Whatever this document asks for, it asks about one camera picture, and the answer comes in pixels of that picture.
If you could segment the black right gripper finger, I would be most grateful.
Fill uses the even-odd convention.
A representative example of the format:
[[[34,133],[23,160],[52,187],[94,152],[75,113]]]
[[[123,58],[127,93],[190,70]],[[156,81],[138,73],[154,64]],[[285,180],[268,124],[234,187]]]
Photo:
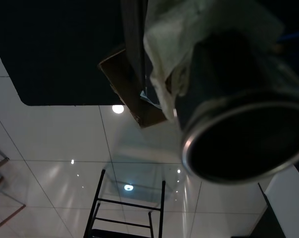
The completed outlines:
[[[146,0],[121,0],[120,4],[126,56],[141,86],[145,87],[143,36],[148,2]]]

